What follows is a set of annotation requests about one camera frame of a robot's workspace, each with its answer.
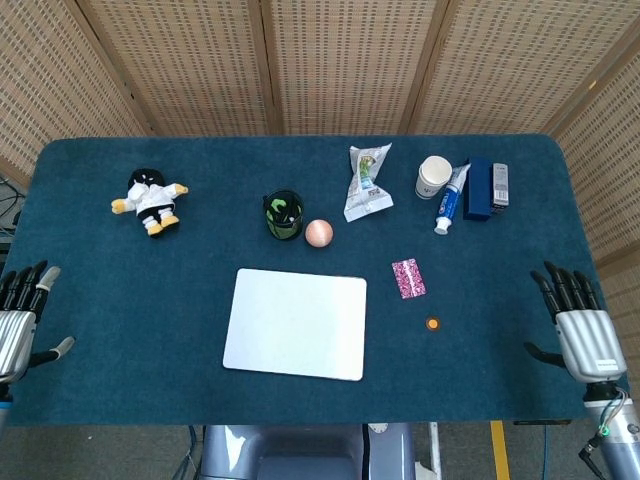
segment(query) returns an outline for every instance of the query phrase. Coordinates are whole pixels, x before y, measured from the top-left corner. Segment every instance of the small orange object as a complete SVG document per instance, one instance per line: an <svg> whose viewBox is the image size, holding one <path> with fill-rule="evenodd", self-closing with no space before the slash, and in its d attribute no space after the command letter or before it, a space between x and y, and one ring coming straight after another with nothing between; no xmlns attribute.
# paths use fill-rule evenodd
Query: small orange object
<svg viewBox="0 0 640 480"><path fill-rule="evenodd" d="M438 330L440 328L440 320L436 317L427 318L426 326L429 330Z"/></svg>

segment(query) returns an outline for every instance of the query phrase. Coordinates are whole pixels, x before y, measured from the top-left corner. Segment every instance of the cable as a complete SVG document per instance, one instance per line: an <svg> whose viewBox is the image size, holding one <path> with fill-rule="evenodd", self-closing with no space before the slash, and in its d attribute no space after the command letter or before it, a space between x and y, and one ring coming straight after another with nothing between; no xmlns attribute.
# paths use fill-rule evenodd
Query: cable
<svg viewBox="0 0 640 480"><path fill-rule="evenodd" d="M549 467L549 431L544 426L544 457L542 459L542 480L547 480L547 468Z"/></svg>
<svg viewBox="0 0 640 480"><path fill-rule="evenodd" d="M369 480L369 465L371 462L371 439L369 438L369 424L362 424L362 480Z"/></svg>
<svg viewBox="0 0 640 480"><path fill-rule="evenodd" d="M193 469L196 470L196 466L193 463L192 455L193 455L193 451L196 448L196 442L198 439L196 437L196 429L194 428L193 425L189 425L189 436L191 437L191 444L189 445L189 450L187 451L184 458L180 462L180 465L178 465L178 469L176 470L176 473L173 474L173 477L171 477L171 480L184 480L184 477L187 474L187 470L189 469L190 464L193 466Z"/></svg>
<svg viewBox="0 0 640 480"><path fill-rule="evenodd" d="M12 197L6 197L3 199L0 199L0 203L4 202L5 200L13 200L13 202L11 202L11 205L9 205L4 212L0 213L0 219L4 218L4 216L9 213L11 211L11 209L13 209L13 207L15 207L18 203L18 199L20 198L20 196L18 195L14 195ZM5 228L2 228L2 233L4 233L7 237L13 237L13 233L10 233L8 230L6 230Z"/></svg>
<svg viewBox="0 0 640 480"><path fill-rule="evenodd" d="M603 437L606 437L607 435L609 435L609 424L615 418L615 416L618 415L618 413L620 413L620 411L624 408L624 404L629 399L629 394L627 393L626 390L623 390L622 388L619 388L619 387L616 387L616 390L618 391L618 395L616 396L616 398L611 400L606 407L604 407L604 410L600 415L600 425L598 427L598 433ZM613 412L611 412L611 415L606 417L606 420L603 421L603 419L605 418L606 411L616 400L618 400L618 404L613 409Z"/></svg>
<svg viewBox="0 0 640 480"><path fill-rule="evenodd" d="M0 237L9 237L13 238L15 233L12 231L13 229L6 229L4 227L0 227Z"/></svg>
<svg viewBox="0 0 640 480"><path fill-rule="evenodd" d="M589 467L589 470L591 470L591 473L593 473L596 476L596 478L598 478L598 480L606 480L606 479L604 478L604 475L602 475L602 472L596 466L596 464L593 463L593 460L591 460L591 454L596 448L598 448L602 444L603 441L604 441L604 437L598 431L592 438L590 438L587 441L587 444L584 447L582 447L582 450L580 450L580 453L578 453L578 457L580 458L580 460L582 460L587 465L587 467Z"/></svg>
<svg viewBox="0 0 640 480"><path fill-rule="evenodd" d="M600 422L598 422L598 431L600 433L603 433L604 430L604 422L605 422L605 417L607 414L607 410L609 410L609 408L611 408L611 405L613 405L613 402L615 402L616 400L620 400L622 398L623 394L618 392L618 395L616 395L614 398L612 398L609 403L607 403L607 406L604 407L602 409L602 413L600 414Z"/></svg>
<svg viewBox="0 0 640 480"><path fill-rule="evenodd" d="M0 203L6 200L13 200L9 208L7 208L4 212L0 213L0 218L3 218L7 213L9 213L9 211L13 207L16 206L16 204L18 203L18 200L21 198L25 198L25 196L22 193L20 193L18 190L16 190L16 188L9 183L9 179L4 177L0 177L0 179L2 179L2 181L0 181L0 186L4 185L6 187L9 187L13 191L13 195L0 199Z"/></svg>
<svg viewBox="0 0 640 480"><path fill-rule="evenodd" d="M200 454L200 461L198 462L198 468L196 468L195 473L193 474L193 479L192 480L199 480L200 479L200 472L202 471L202 459L204 458L204 438L205 435L207 434L207 426L203 425L202 426L202 453Z"/></svg>

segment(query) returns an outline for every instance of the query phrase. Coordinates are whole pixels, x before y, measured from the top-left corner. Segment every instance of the toothpaste tube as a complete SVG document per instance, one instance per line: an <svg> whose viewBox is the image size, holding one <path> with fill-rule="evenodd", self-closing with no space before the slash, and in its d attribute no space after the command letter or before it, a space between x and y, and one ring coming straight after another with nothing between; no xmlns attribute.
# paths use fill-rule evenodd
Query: toothpaste tube
<svg viewBox="0 0 640 480"><path fill-rule="evenodd" d="M469 170L469 167L471 167L471 165L467 164L453 169L451 180L447 183L444 197L442 197L442 203L438 209L436 228L433 230L438 235L446 235L448 233L447 229L451 226L453 216L456 213L458 198L460 197L460 191L464 186L464 182L467 180L467 170Z"/></svg>
<svg viewBox="0 0 640 480"><path fill-rule="evenodd" d="M344 206L347 222L393 206L391 195L373 183L390 148L391 144L376 148L349 149L353 178Z"/></svg>

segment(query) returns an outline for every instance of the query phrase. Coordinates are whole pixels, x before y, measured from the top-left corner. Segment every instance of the yellow floor stripe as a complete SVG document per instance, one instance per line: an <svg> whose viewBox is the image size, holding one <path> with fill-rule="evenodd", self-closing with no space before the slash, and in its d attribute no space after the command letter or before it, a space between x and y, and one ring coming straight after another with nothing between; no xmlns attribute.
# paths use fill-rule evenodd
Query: yellow floor stripe
<svg viewBox="0 0 640 480"><path fill-rule="evenodd" d="M496 479L509 480L509 461L507 460L507 445L504 442L504 426L499 420L491 422L491 442L493 443L493 458L496 461Z"/></svg>

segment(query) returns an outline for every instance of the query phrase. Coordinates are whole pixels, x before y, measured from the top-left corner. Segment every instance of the toothpaste cap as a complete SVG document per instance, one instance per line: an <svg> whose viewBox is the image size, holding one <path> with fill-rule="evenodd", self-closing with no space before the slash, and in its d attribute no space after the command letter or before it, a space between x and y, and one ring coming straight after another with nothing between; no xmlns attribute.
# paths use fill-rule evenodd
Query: toothpaste cap
<svg viewBox="0 0 640 480"><path fill-rule="evenodd" d="M447 230L451 226L451 219L447 217L436 218L436 228L433 229L438 235L446 235Z"/></svg>

